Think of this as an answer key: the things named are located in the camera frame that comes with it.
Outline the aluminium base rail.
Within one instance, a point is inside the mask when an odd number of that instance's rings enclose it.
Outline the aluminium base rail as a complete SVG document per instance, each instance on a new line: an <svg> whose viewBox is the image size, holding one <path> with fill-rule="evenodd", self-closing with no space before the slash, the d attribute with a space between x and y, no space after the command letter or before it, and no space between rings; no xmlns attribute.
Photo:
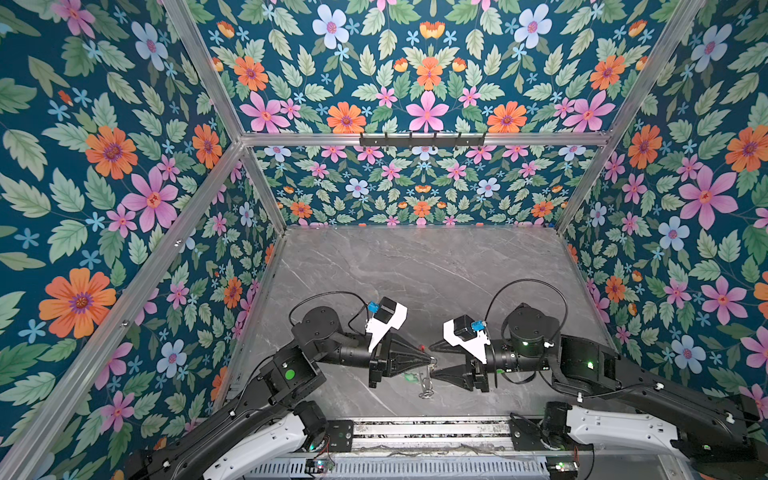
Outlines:
<svg viewBox="0 0 768 480"><path fill-rule="evenodd" d="M549 479L546 460L573 460L577 479L691 479L684 461L667 454L604 444L576 451L518 451L509 418L360 417L347 453L282 454L249 479ZM332 459L332 473L311 477L305 464Z"/></svg>

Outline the metal keyring with red handle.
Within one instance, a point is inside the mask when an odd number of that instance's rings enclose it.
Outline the metal keyring with red handle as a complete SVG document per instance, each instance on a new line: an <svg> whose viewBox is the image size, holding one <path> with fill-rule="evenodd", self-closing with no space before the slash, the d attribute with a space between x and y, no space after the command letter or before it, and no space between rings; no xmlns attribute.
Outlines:
<svg viewBox="0 0 768 480"><path fill-rule="evenodd" d="M419 382L421 386L419 398L428 400L434 395L432 373L436 369L437 359L427 351L427 348L424 345L420 346L420 350L429 356L430 363L424 368L423 372L419 373Z"/></svg>

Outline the small circuit board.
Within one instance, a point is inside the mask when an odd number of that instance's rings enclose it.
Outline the small circuit board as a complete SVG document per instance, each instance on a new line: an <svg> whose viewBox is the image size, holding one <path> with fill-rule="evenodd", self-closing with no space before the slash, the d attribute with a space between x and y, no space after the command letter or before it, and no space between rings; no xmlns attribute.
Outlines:
<svg viewBox="0 0 768 480"><path fill-rule="evenodd" d="M311 477L332 473L335 469L332 459L311 459L305 464L305 473Z"/></svg>
<svg viewBox="0 0 768 480"><path fill-rule="evenodd" d="M548 458L546 468L550 480L576 480L579 475L579 464L573 460Z"/></svg>

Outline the left small circuit board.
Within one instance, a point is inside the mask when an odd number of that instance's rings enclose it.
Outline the left small circuit board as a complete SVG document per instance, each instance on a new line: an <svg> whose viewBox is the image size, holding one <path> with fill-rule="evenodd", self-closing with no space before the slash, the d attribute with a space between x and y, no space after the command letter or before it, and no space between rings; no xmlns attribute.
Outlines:
<svg viewBox="0 0 768 480"><path fill-rule="evenodd" d="M311 459L305 464L305 473L311 477L332 473L335 469L332 459Z"/></svg>

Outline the right small circuit board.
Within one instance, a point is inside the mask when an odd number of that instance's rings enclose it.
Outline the right small circuit board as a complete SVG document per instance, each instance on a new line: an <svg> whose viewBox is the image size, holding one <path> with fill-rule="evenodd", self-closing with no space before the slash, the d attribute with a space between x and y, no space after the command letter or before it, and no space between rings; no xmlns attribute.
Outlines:
<svg viewBox="0 0 768 480"><path fill-rule="evenodd" d="M546 468L550 480L576 480L579 475L579 464L573 460L548 458Z"/></svg>

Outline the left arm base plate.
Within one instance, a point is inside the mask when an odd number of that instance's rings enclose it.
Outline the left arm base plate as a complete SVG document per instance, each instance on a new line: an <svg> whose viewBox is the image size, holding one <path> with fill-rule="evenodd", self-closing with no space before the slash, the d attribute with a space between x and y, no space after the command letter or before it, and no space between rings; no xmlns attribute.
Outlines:
<svg viewBox="0 0 768 480"><path fill-rule="evenodd" d="M320 453L347 453L352 450L355 422L353 420L331 420L316 446L311 447L315 455Z"/></svg>

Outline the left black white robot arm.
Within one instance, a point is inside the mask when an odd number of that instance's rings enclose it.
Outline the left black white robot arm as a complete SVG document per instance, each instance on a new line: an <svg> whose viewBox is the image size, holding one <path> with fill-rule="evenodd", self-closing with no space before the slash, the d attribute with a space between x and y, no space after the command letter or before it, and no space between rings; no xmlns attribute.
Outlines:
<svg viewBox="0 0 768 480"><path fill-rule="evenodd" d="M328 420L309 395L326 380L323 363L360 368L369 387L426 367L430 356L392 332L388 323L406 308L385 299L370 323L380 332L346 333L335 310L309 310L293 339L265 358L244 390L179 440L138 450L126 461L128 479L237 479L258 465L295 451L323 447Z"/></svg>

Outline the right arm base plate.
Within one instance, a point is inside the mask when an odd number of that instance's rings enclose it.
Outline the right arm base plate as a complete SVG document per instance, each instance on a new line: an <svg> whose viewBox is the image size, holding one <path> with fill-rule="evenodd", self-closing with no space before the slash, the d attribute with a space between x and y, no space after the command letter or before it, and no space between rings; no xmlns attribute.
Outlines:
<svg viewBox="0 0 768 480"><path fill-rule="evenodd" d="M549 402L543 417L533 419L521 414L509 414L510 439L518 451L569 451L587 449L589 444L576 440L573 428L567 424L572 407L563 402Z"/></svg>

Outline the black hook rail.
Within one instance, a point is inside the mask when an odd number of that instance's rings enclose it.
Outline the black hook rail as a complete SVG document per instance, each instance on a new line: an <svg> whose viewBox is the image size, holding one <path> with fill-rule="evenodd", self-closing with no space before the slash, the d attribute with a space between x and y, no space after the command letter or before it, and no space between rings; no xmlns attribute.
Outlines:
<svg viewBox="0 0 768 480"><path fill-rule="evenodd" d="M361 134L358 143L363 147L437 147L452 149L457 147L483 146L486 141L485 134L464 133L381 133Z"/></svg>

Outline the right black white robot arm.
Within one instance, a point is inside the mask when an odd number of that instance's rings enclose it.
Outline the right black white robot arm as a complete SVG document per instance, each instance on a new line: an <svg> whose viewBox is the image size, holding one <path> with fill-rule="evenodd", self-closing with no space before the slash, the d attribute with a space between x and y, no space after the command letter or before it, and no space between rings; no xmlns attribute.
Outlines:
<svg viewBox="0 0 768 480"><path fill-rule="evenodd" d="M561 323L525 303L503 321L500 338L467 315L443 325L433 352L461 354L460 365L434 377L467 391L489 392L498 374L548 372L552 388L574 399L616 400L674 426L671 446L700 473L718 479L759 479L767 446L751 434L759 411L747 396L716 397L670 382L610 348L561 331Z"/></svg>

